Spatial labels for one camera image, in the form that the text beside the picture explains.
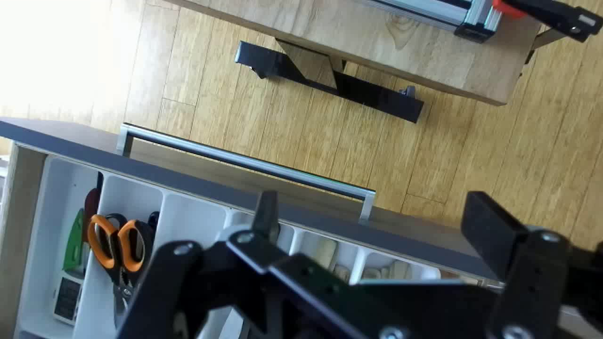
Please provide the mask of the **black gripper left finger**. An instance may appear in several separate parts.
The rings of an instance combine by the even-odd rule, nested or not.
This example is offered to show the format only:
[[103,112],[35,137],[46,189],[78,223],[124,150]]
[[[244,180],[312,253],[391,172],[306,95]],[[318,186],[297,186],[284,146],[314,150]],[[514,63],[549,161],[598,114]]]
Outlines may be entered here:
[[259,272],[225,240],[161,244],[144,268],[116,339],[193,339],[212,308],[233,306],[252,339],[269,334]]

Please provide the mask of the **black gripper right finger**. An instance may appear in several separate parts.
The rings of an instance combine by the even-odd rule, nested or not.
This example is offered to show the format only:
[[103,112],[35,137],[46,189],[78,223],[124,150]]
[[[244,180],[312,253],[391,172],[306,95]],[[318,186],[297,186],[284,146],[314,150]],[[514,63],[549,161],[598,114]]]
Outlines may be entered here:
[[502,282],[485,329],[493,339],[553,339],[568,272],[568,240],[529,229],[485,191],[465,197],[461,233]]

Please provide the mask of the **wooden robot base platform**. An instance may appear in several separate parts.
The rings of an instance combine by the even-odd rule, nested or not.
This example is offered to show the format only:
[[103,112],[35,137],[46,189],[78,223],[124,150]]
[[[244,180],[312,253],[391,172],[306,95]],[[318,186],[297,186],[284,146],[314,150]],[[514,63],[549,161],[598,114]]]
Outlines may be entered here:
[[448,93],[504,105],[540,27],[502,18],[483,42],[369,0],[169,0],[316,52]]

